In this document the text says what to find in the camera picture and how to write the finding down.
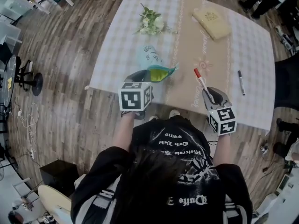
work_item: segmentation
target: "black t-shirt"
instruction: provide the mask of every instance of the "black t-shirt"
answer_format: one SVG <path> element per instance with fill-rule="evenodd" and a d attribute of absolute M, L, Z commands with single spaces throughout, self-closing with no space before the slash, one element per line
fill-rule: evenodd
<path fill-rule="evenodd" d="M 244 207 L 251 222 L 252 204 L 240 168 L 233 164 L 214 167 L 210 148 L 202 132 L 182 118 L 153 120 L 134 128 L 131 147 L 174 155 L 187 162 L 188 171 L 179 177 L 173 196 L 165 206 L 169 223 L 222 223 L 225 195 Z M 129 153 L 118 147 L 101 152 L 92 169 L 82 180 L 72 198 L 72 220 L 80 206 L 91 196 L 107 188 L 120 174 L 117 166 L 126 167 Z M 96 216 L 89 219 L 96 222 Z"/>

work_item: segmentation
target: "black marker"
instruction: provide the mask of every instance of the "black marker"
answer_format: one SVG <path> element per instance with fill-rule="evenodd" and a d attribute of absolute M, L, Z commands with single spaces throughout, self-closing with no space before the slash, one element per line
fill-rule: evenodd
<path fill-rule="evenodd" d="M 239 74 L 239 80 L 240 80 L 240 85 L 241 85 L 242 94 L 243 94 L 243 95 L 246 95 L 246 93 L 245 93 L 245 88 L 244 88 L 244 84 L 243 84 L 243 77 L 242 77 L 242 74 L 241 74 L 241 71 L 240 71 L 240 70 L 238 71 L 238 74 Z"/>

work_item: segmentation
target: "black pants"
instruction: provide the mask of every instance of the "black pants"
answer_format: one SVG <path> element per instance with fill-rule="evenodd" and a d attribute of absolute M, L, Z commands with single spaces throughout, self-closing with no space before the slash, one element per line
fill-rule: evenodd
<path fill-rule="evenodd" d="M 247 0 L 245 1 L 245 7 L 251 9 L 253 5 L 259 0 Z M 268 12 L 272 7 L 278 5 L 279 0 L 263 0 L 260 5 L 258 5 L 257 9 L 254 11 L 252 16 L 258 17 L 259 15 L 263 15 Z"/>
<path fill-rule="evenodd" d="M 290 150 L 290 147 L 299 137 L 299 125 L 281 121 L 278 126 L 280 131 L 286 130 L 291 132 L 286 144 L 276 143 L 273 147 L 274 153 L 285 158 Z"/>

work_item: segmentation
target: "wooden floor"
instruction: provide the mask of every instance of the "wooden floor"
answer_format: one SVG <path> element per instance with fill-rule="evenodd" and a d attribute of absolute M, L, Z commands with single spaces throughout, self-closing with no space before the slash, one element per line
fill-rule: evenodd
<path fill-rule="evenodd" d="M 111 145 L 120 119 L 115 94 L 85 91 L 84 87 L 90 82 L 101 44 L 122 0 L 72 1 L 73 7 L 63 0 L 59 6 L 47 2 L 50 15 L 34 10 L 19 21 L 17 27 L 23 34 L 19 56 L 24 62 L 28 59 L 34 61 L 34 72 L 43 74 L 44 84 L 38 97 L 17 86 L 15 101 L 23 114 L 30 110 L 32 102 L 38 107 L 39 119 L 33 134 L 36 141 L 34 160 L 41 166 L 56 159 L 66 160 L 77 164 L 83 173 L 89 170 L 97 154 Z M 245 15 L 238 7 L 238 0 L 210 1 Z M 279 17 L 276 11 L 268 12 L 268 16 L 262 16 L 257 23 L 271 33 L 275 60 L 283 60 L 287 53 L 274 30 L 274 24 L 279 24 Z M 22 126 L 20 118 L 17 119 L 18 105 L 13 104 L 13 116 L 8 122 L 9 142 L 15 157 L 31 149 L 28 130 Z M 170 109 L 151 105 L 148 114 L 159 110 L 158 115 L 166 118 Z M 189 117 L 198 129 L 207 126 L 203 115 L 187 111 L 181 113 Z M 37 119 L 36 110 L 33 110 L 33 116 Z M 274 111 L 271 131 L 266 137 L 263 131 L 244 125 L 239 125 L 232 135 L 232 161 L 241 167 L 255 207 L 276 189 L 284 173 L 282 166 L 274 163 L 267 172 L 274 171 L 254 189 L 264 175 L 262 168 L 270 164 L 270 161 L 262 159 L 259 146 L 267 140 L 271 149 L 276 141 L 284 138 L 276 128 L 277 117 L 295 122 L 299 115 L 297 111 L 278 108 Z M 265 159 L 272 157 L 270 151 Z M 274 160 L 282 162 L 279 157 L 274 156 Z M 28 156 L 20 157 L 18 163 L 20 174 L 24 178 L 31 177 L 31 185 L 36 186 L 41 181 L 39 166 Z"/>

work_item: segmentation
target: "black box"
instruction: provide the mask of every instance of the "black box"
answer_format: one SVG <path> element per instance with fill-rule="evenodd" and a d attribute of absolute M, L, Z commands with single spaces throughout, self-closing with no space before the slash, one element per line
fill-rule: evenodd
<path fill-rule="evenodd" d="M 45 185 L 55 188 L 66 196 L 75 191 L 74 182 L 79 178 L 77 166 L 62 160 L 56 160 L 40 168 Z"/>

